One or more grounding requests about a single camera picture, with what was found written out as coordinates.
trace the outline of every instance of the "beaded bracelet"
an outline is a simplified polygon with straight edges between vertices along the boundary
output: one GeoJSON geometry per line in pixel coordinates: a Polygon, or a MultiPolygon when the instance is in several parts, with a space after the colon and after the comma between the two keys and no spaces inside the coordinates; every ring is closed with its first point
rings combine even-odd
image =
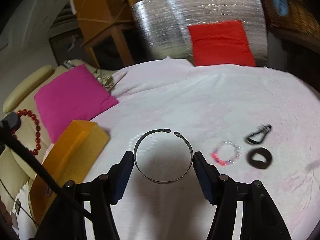
{"type": "Polygon", "coordinates": [[[236,159],[238,159],[241,156],[241,152],[240,152],[240,147],[238,145],[236,145],[233,142],[222,142],[220,143],[217,148],[211,153],[211,157],[217,162],[219,163],[221,166],[226,166],[229,164],[232,164],[235,162],[236,159]],[[218,157],[218,151],[222,148],[222,146],[224,144],[230,144],[235,148],[235,155],[233,157],[231,157],[231,159],[227,160],[227,161],[223,161],[218,157]]]}
{"type": "MultiPolygon", "coordinates": [[[[140,138],[142,135],[144,135],[143,132],[137,134],[135,137],[133,137],[133,138],[129,141],[128,151],[132,151],[132,152],[133,152],[135,144],[137,143],[137,141],[139,140],[139,138],[140,138]]],[[[151,143],[150,143],[150,145],[149,145],[148,148],[146,148],[145,150],[140,150],[140,151],[148,152],[148,151],[150,151],[150,150],[153,149],[154,145],[156,144],[156,138],[155,138],[152,134],[150,134],[149,136],[150,136],[150,138],[151,138],[151,140],[152,140],[151,143]]]]}
{"type": "MultiPolygon", "coordinates": [[[[37,116],[31,110],[27,110],[27,109],[19,110],[17,112],[17,115],[19,117],[22,117],[23,115],[29,116],[34,121],[34,123],[36,125],[36,148],[34,150],[29,150],[29,152],[32,155],[38,155],[38,151],[41,149],[41,144],[40,144],[40,142],[41,142],[41,140],[40,140],[41,127],[39,125],[39,123],[40,123],[39,119],[37,119],[37,116]]],[[[11,133],[14,138],[18,139],[15,134],[16,130],[12,130],[11,133]]]]}

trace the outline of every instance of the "screw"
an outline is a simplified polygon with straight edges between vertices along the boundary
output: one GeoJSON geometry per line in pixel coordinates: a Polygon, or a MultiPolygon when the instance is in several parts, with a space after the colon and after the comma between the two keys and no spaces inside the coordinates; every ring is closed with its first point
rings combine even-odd
{"type": "Polygon", "coordinates": [[[100,180],[106,180],[106,179],[108,179],[109,178],[109,175],[108,174],[101,174],[100,176],[99,176],[99,179],[100,180]]]}
{"type": "Polygon", "coordinates": [[[72,187],[75,184],[75,182],[73,180],[68,180],[64,185],[66,187],[72,187]]]}
{"type": "Polygon", "coordinates": [[[262,182],[261,182],[260,180],[255,180],[253,183],[254,183],[257,187],[262,186],[262,182]]]}
{"type": "Polygon", "coordinates": [[[219,176],[219,178],[220,178],[221,180],[223,180],[223,181],[226,181],[226,180],[229,179],[229,177],[228,177],[226,174],[221,174],[221,175],[219,176]]]}

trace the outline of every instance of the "black carabiner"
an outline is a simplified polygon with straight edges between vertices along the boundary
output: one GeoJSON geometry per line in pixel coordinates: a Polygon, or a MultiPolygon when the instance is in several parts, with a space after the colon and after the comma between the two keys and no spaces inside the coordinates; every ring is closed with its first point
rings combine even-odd
{"type": "Polygon", "coordinates": [[[255,132],[255,133],[252,133],[250,135],[248,135],[246,138],[245,138],[245,141],[249,144],[261,144],[263,142],[263,140],[265,139],[265,137],[267,136],[267,134],[272,130],[272,126],[270,124],[267,124],[267,125],[262,125],[262,129],[260,129],[259,131],[255,132]],[[260,134],[260,133],[263,133],[264,135],[262,136],[261,140],[260,141],[255,141],[255,140],[252,140],[251,137],[257,135],[257,134],[260,134]]]}

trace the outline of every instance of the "metal bangle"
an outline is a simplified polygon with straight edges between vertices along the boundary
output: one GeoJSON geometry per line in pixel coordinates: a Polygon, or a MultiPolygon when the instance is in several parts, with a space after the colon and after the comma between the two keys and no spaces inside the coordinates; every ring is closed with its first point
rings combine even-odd
{"type": "Polygon", "coordinates": [[[152,133],[156,133],[156,132],[171,132],[170,129],[156,129],[156,130],[152,130],[152,131],[149,131],[149,132],[146,132],[144,135],[142,135],[140,137],[140,139],[137,141],[136,145],[134,146],[134,151],[133,151],[133,156],[134,156],[134,163],[138,169],[138,171],[143,175],[143,177],[145,177],[146,179],[154,182],[154,183],[157,183],[157,184],[169,184],[169,183],[173,183],[173,182],[176,182],[178,181],[179,179],[182,179],[186,174],[187,172],[190,170],[191,168],[191,165],[192,165],[192,158],[193,158],[193,150],[192,150],[192,147],[190,145],[190,143],[179,133],[179,132],[174,132],[174,135],[177,136],[177,137],[180,137],[185,143],[186,145],[188,146],[189,150],[190,150],[190,165],[189,165],[189,168],[187,169],[187,171],[179,178],[177,179],[174,179],[174,180],[168,180],[168,181],[159,181],[159,180],[154,180],[154,179],[151,179],[149,177],[147,177],[146,175],[144,175],[142,173],[142,171],[139,169],[139,166],[137,164],[137,150],[138,150],[138,147],[139,147],[139,144],[142,142],[142,140],[147,137],[148,135],[152,134],[152,133]]]}

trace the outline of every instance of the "wooden chair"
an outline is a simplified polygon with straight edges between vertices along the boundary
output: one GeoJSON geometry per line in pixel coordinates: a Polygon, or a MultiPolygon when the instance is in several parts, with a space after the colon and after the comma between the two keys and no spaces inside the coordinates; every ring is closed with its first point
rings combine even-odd
{"type": "Polygon", "coordinates": [[[135,28],[131,5],[136,0],[73,0],[79,27],[84,37],[83,46],[91,64],[100,68],[94,47],[112,37],[123,66],[134,64],[123,31],[135,28]]]}

